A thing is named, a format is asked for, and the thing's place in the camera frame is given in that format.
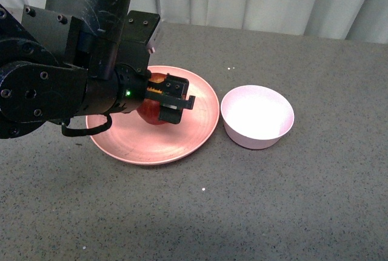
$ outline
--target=speckled surface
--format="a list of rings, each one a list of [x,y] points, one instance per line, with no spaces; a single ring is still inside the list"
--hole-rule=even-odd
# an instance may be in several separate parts
[[[388,46],[164,29],[152,64],[197,73],[220,100],[274,89],[292,130],[251,151],[220,120],[199,150],[151,168],[53,124],[1,140],[0,259],[388,260]]]

